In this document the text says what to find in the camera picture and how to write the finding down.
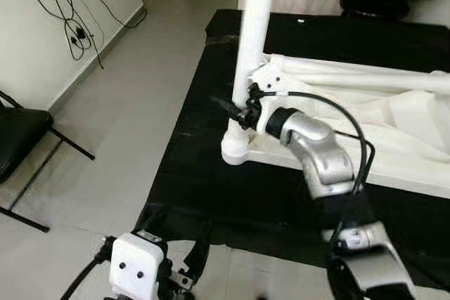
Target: chair seat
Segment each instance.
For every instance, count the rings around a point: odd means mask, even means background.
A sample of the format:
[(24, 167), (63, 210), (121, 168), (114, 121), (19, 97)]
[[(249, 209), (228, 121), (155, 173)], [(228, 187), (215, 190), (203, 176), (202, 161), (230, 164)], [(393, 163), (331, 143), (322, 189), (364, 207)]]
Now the chair seat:
[(6, 181), (53, 124), (43, 110), (0, 107), (0, 183)]

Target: black chair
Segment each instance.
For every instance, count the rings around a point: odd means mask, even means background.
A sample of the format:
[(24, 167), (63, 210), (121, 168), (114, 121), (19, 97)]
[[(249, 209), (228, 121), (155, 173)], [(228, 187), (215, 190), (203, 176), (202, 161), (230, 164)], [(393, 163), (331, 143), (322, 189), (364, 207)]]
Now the black chair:
[(8, 180), (11, 174), (17, 169), (20, 163), (26, 158), (47, 131), (59, 138), (56, 146), (50, 151), (46, 159), (33, 173), (9, 208), (5, 209), (0, 207), (0, 213), (43, 232), (48, 232), (50, 230), (49, 227), (14, 213), (12, 211), (13, 208), (17, 205), (20, 198), (27, 192), (41, 173), (42, 169), (49, 163), (50, 159), (64, 142), (81, 152), (90, 160), (94, 160), (95, 156), (81, 148), (78, 144), (59, 131), (56, 131), (52, 127), (53, 117), (49, 112), (44, 110), (26, 109), (2, 91), (0, 91), (0, 98), (3, 98), (12, 105), (12, 107), (6, 107), (0, 100), (0, 184)]

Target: black mat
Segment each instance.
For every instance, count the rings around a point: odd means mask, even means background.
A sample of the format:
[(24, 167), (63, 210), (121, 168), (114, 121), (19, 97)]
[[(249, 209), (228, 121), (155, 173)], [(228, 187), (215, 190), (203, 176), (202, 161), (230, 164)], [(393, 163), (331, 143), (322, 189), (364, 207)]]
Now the black mat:
[[(209, 97), (230, 98), (240, 11), (220, 10), (193, 82), (138, 220), (172, 208), (158, 233), (195, 239), (214, 221), (213, 244), (324, 266), (325, 245), (315, 231), (301, 171), (247, 162), (229, 166), (220, 142), (227, 118)], [(273, 14), (266, 53), (430, 72), (449, 71), (445, 27), (371, 19)], [(368, 185), (377, 215), (399, 251), (450, 280), (450, 200)], [(418, 285), (436, 287), (408, 264)]]

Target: gray tile floor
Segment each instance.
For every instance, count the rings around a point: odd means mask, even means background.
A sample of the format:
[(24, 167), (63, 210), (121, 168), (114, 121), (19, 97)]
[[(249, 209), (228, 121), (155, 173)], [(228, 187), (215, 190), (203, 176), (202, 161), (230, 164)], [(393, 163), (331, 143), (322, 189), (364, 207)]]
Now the gray tile floor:
[[(16, 211), (49, 224), (48, 234), (0, 216), (2, 299), (59, 299), (105, 234), (130, 230), (158, 165), (200, 58), (204, 28), (217, 8), (237, 0), (151, 0), (150, 15), (104, 59), (56, 116), (59, 129), (87, 146), (90, 162), (63, 146)], [(47, 137), (10, 183), (1, 203), (55, 140)], [(177, 266), (192, 245), (171, 243)], [(331, 299), (322, 268), (212, 248), (195, 292), (199, 299)], [(420, 299), (450, 299), (419, 289)], [(108, 265), (98, 267), (73, 299), (111, 296)]]

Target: baseboard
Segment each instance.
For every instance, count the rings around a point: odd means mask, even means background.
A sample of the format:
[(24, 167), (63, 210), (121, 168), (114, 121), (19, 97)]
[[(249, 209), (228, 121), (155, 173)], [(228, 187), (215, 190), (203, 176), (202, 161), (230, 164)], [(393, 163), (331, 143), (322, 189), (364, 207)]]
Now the baseboard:
[[(146, 9), (142, 5), (133, 16), (125, 23), (126, 25), (133, 25), (139, 18), (142, 18), (144, 11)], [(121, 27), (118, 29), (117, 33), (114, 34), (111, 39), (105, 44), (103, 49), (100, 51), (100, 59), (103, 59), (107, 54), (114, 48), (118, 41), (127, 32), (126, 27)], [(66, 102), (72, 97), (73, 93), (78, 89), (78, 87), (86, 80), (86, 78), (98, 67), (97, 56), (95, 55), (92, 61), (82, 70), (78, 76), (70, 83), (63, 91), (58, 95), (57, 99), (48, 108), (48, 111), (54, 116), (60, 109), (64, 106)]]

